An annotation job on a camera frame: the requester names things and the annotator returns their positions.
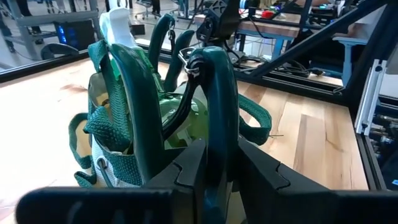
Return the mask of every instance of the red object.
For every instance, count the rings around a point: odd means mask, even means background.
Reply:
[[[265,18],[265,19],[269,19],[269,18],[271,18],[272,15],[274,15],[274,12],[266,10],[266,11],[262,12],[261,17]]]

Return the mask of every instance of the wooden table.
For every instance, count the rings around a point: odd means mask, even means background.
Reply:
[[[284,13],[285,18],[275,18],[276,21],[294,22],[299,23],[301,15]],[[200,25],[205,20],[205,15],[195,16],[195,23]],[[274,24],[266,24],[263,22],[242,21],[238,27],[238,33],[242,35],[259,36],[256,26],[262,36],[276,39],[272,58],[280,55],[283,48],[284,41],[291,41],[299,34],[298,27],[281,26]],[[243,51],[244,41],[240,43],[240,51]]]
[[[167,68],[159,66],[163,77]],[[84,87],[93,72],[92,63],[81,60],[0,84],[0,224],[15,223],[15,206],[26,192],[77,185],[68,124],[87,111]],[[261,150],[331,189],[367,189],[348,108],[243,82],[238,88],[270,112],[271,135],[281,135]]]

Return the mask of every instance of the wooden tabletop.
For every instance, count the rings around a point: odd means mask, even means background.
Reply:
[[[168,65],[161,63],[164,77]],[[76,186],[80,170],[70,152],[68,124],[87,111],[89,60],[0,84],[0,224],[15,223],[18,199],[45,186]],[[186,80],[181,75],[178,82]],[[367,189],[348,108],[238,82],[239,92],[272,116],[260,149],[331,189]],[[258,123],[241,115],[252,126]]]
[[[275,18],[274,20],[276,21],[285,21],[285,22],[294,22],[294,23],[299,23],[300,22],[300,15],[296,14],[288,14],[284,13],[285,18]],[[205,15],[197,15],[195,16],[195,23],[201,24],[205,20]],[[254,22],[255,25],[257,25],[258,29],[260,32],[265,33],[265,34],[273,34],[273,35],[281,35],[285,37],[296,37],[299,34],[299,28],[298,27],[289,27],[289,26],[280,26],[280,25],[274,25],[274,24],[266,24],[263,22]],[[239,25],[240,30],[249,30],[253,32],[257,32],[256,27],[254,26],[253,22],[251,21],[242,21]]]

